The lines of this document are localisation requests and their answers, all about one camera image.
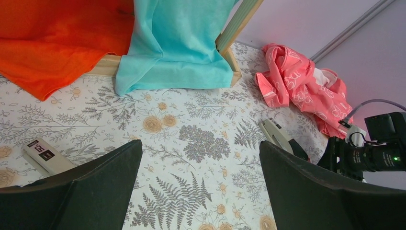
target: camera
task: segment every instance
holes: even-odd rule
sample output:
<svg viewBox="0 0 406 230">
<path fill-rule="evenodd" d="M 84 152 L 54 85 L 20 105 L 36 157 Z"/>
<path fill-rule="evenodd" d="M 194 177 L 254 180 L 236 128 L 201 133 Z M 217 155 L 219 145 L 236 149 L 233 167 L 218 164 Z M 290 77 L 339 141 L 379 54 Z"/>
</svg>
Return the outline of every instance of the camera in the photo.
<svg viewBox="0 0 406 230">
<path fill-rule="evenodd" d="M 393 112 L 365 118 L 371 141 L 362 147 L 338 137 L 328 139 L 318 166 L 362 180 L 362 172 L 406 171 L 406 113 Z"/>
</svg>

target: orange cloth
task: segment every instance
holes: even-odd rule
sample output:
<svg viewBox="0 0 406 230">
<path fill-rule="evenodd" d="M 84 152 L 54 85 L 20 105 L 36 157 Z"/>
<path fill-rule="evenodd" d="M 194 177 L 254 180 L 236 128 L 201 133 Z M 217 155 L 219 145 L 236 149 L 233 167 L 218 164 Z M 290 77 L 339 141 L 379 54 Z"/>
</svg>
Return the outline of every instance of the orange cloth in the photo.
<svg viewBox="0 0 406 230">
<path fill-rule="evenodd" d="M 133 0 L 0 0 L 0 74 L 44 101 L 128 52 Z"/>
</svg>

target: lavender wall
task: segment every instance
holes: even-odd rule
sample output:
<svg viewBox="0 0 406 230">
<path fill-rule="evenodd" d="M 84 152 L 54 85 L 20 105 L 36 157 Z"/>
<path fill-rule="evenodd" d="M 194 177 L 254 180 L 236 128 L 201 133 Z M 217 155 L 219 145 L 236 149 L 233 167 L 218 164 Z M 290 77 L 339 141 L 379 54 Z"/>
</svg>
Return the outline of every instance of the lavender wall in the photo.
<svg viewBox="0 0 406 230">
<path fill-rule="evenodd" d="M 237 41 L 253 47 L 280 43 L 311 57 L 378 1 L 264 0 Z"/>
<path fill-rule="evenodd" d="M 352 106 L 373 98 L 406 105 L 405 12 L 406 1 L 395 1 L 316 64 L 338 73 Z M 372 103 L 355 115 L 355 123 L 365 129 L 363 118 L 393 111 L 398 109 Z M 365 178 L 372 184 L 406 189 L 405 172 L 366 173 Z"/>
</svg>

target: camera lens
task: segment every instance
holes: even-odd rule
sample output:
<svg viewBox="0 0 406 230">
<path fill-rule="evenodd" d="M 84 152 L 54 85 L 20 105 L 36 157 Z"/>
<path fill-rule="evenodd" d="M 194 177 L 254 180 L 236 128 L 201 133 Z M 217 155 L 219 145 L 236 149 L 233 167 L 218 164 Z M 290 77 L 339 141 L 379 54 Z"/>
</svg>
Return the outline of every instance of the camera lens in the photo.
<svg viewBox="0 0 406 230">
<path fill-rule="evenodd" d="M 346 163 L 353 171 L 405 171 L 401 149 L 396 143 L 362 148 L 348 147 Z"/>
</svg>

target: towel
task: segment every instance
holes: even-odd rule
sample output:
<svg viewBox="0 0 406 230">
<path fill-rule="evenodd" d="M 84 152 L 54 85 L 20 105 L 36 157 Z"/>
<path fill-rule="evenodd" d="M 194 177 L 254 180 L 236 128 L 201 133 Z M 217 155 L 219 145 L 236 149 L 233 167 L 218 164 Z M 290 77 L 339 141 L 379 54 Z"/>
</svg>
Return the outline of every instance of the towel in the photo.
<svg viewBox="0 0 406 230">
<path fill-rule="evenodd" d="M 302 112 L 315 115 L 320 132 L 344 138 L 339 120 L 352 108 L 346 101 L 347 88 L 337 74 L 317 69 L 314 62 L 287 46 L 271 43 L 262 48 L 269 71 L 256 80 L 269 107 L 289 106 L 292 101 Z"/>
<path fill-rule="evenodd" d="M 44 101 L 128 52 L 133 0 L 1 0 L 0 74 Z"/>
<path fill-rule="evenodd" d="M 135 0 L 134 33 L 115 90 L 230 87 L 233 72 L 218 53 L 235 0 Z"/>
</svg>

